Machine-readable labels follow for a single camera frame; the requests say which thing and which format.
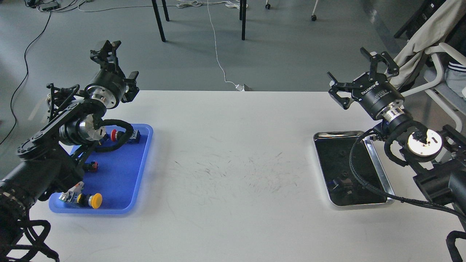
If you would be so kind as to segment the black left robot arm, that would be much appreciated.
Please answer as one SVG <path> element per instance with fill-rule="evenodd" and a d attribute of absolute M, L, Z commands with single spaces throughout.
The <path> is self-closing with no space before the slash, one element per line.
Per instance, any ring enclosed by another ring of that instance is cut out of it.
<path fill-rule="evenodd" d="M 67 193 L 83 181 L 86 160 L 92 152 L 122 147 L 134 133 L 125 121 L 103 117 L 108 109 L 134 100 L 139 92 L 138 71 L 126 77 L 118 64 L 121 41 L 106 40 L 90 58 L 100 65 L 90 84 L 50 89 L 48 124 L 17 149 L 21 163 L 1 180 L 1 261 L 28 262 L 37 253 L 59 261 L 45 244 L 51 225 L 30 220 L 37 201 L 55 192 Z"/>

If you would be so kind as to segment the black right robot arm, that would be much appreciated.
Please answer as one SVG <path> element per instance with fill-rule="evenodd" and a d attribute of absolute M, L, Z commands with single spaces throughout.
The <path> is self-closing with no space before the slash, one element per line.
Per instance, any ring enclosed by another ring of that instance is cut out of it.
<path fill-rule="evenodd" d="M 400 74 L 400 68 L 385 51 L 361 53 L 370 62 L 369 71 L 352 82 L 339 82 L 330 72 L 329 94 L 343 109 L 358 102 L 373 120 L 380 124 L 364 132 L 349 154 L 349 167 L 356 180 L 369 191 L 402 203 L 439 210 L 456 215 L 465 226 L 465 137 L 452 126 L 441 131 L 428 129 L 415 121 L 404 109 L 403 95 L 389 82 Z M 425 201 L 387 193 L 366 181 L 354 167 L 353 152 L 367 136 L 384 141 L 384 152 L 394 163 L 410 166 Z"/>

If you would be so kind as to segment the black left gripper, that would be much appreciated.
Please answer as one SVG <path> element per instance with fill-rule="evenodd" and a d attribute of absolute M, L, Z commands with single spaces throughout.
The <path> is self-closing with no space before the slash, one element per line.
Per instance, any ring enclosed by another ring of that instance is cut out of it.
<path fill-rule="evenodd" d="M 120 102 L 132 102 L 139 92 L 136 82 L 139 71 L 133 71 L 125 78 L 118 65 L 116 50 L 120 45 L 120 40 L 106 40 L 98 43 L 100 50 L 90 50 L 90 59 L 100 65 L 100 70 L 85 91 L 91 99 L 101 101 L 106 109 L 113 109 Z"/>

